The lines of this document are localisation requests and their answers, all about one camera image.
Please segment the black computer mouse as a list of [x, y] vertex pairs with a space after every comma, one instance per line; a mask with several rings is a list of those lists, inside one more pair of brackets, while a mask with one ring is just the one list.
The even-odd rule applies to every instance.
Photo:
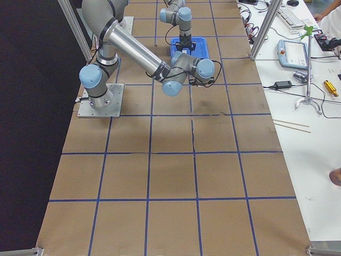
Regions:
[[299, 0], [287, 0], [286, 4], [295, 7], [299, 5]]

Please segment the black power adapter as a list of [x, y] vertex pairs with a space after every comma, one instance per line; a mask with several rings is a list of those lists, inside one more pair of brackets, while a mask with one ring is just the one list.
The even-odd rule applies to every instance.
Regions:
[[291, 88], [293, 85], [291, 83], [291, 81], [277, 81], [274, 83], [274, 88], [275, 89], [289, 89]]

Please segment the wooden chopstick upper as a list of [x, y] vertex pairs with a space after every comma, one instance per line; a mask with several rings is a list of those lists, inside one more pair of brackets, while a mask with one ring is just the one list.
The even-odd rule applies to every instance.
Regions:
[[291, 125], [296, 125], [296, 126], [302, 126], [302, 127], [310, 127], [309, 125], [305, 124], [299, 124], [299, 123], [294, 123], [294, 122], [289, 122], [289, 121], [282, 121], [279, 119], [273, 119], [274, 123], [285, 123], [285, 124], [291, 124]]

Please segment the gold metal cylinder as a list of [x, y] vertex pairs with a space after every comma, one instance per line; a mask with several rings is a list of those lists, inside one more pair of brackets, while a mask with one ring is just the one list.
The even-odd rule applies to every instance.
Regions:
[[323, 84], [324, 84], [325, 88], [327, 89], [327, 91], [328, 91], [330, 94], [332, 94], [332, 95], [335, 96], [335, 97], [338, 97], [338, 96], [339, 96], [339, 94], [338, 94], [336, 88], [334, 87], [334, 85], [333, 85], [330, 81], [325, 80], [325, 81], [323, 82]]

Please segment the silver stand with green clip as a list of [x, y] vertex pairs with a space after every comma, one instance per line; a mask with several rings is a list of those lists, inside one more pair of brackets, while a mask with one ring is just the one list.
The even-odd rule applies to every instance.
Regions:
[[295, 109], [298, 109], [300, 104], [304, 105], [311, 105], [315, 108], [318, 115], [322, 115], [321, 107], [320, 105], [311, 98], [311, 50], [312, 50], [312, 32], [314, 31], [313, 26], [304, 26], [304, 30], [306, 31], [303, 36], [301, 36], [301, 39], [304, 37], [308, 37], [308, 51], [307, 51], [307, 85], [306, 85], [306, 96], [299, 99], [295, 103]]

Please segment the brown paper table cover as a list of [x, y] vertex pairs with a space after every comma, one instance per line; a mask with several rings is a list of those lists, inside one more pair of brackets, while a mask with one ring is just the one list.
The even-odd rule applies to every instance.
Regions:
[[37, 246], [45, 255], [305, 255], [309, 244], [235, 1], [187, 1], [220, 62], [209, 88], [122, 56], [119, 118], [73, 112]]

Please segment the aluminium frame post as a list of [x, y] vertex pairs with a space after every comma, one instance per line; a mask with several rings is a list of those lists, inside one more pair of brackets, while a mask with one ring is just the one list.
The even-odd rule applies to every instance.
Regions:
[[75, 36], [75, 39], [85, 57], [86, 63], [90, 63], [92, 59], [91, 50], [89, 49], [89, 45], [87, 43], [85, 35], [83, 34], [81, 26], [77, 20], [77, 17], [76, 17], [77, 12], [74, 12], [70, 1], [58, 0], [58, 2]]
[[265, 18], [263, 20], [263, 23], [259, 29], [258, 35], [256, 37], [256, 40], [253, 44], [253, 47], [250, 52], [250, 60], [255, 61], [256, 57], [264, 43], [264, 40], [266, 38], [266, 35], [272, 25], [272, 22], [277, 15], [277, 11], [281, 5], [281, 0], [273, 0], [269, 6], [269, 9], [267, 11], [267, 14], [265, 15]]

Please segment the left aluminium frame post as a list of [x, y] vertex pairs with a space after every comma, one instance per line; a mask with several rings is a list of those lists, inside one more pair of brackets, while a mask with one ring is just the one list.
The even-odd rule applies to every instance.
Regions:
[[81, 26], [77, 20], [77, 17], [76, 17], [77, 12], [74, 12], [70, 1], [58, 0], [58, 2], [75, 36], [75, 39], [85, 57], [86, 63], [90, 63], [92, 59], [91, 50], [89, 49], [89, 45], [87, 43], [85, 35], [83, 34]]

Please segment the blue plastic tray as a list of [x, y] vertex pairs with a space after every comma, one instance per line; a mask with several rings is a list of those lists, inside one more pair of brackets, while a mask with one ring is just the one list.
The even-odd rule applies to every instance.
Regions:
[[[176, 46], [174, 45], [176, 42], [179, 41], [179, 37], [173, 37], [170, 40], [172, 46], [170, 47], [170, 57], [172, 58], [174, 53], [177, 51]], [[189, 54], [195, 58], [200, 59], [209, 59], [209, 51], [207, 46], [207, 41], [204, 37], [192, 37], [192, 41], [196, 43], [196, 48], [194, 51], [190, 51], [187, 48], [184, 48], [182, 52]]]

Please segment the white keyboard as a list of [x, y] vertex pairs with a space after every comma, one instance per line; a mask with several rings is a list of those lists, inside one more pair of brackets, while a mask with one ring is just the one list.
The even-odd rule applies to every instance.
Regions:
[[304, 29], [305, 23], [287, 7], [279, 7], [277, 16], [290, 30]]

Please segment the person in white shirt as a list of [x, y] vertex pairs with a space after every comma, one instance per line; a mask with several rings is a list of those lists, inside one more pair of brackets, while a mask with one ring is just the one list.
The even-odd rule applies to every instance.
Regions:
[[314, 15], [324, 33], [340, 39], [340, 0], [333, 1], [322, 13]]

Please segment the blue teach pendant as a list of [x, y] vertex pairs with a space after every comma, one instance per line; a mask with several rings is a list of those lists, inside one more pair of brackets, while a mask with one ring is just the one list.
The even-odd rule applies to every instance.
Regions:
[[277, 55], [282, 67], [307, 70], [307, 51], [306, 43], [279, 40], [277, 44]]

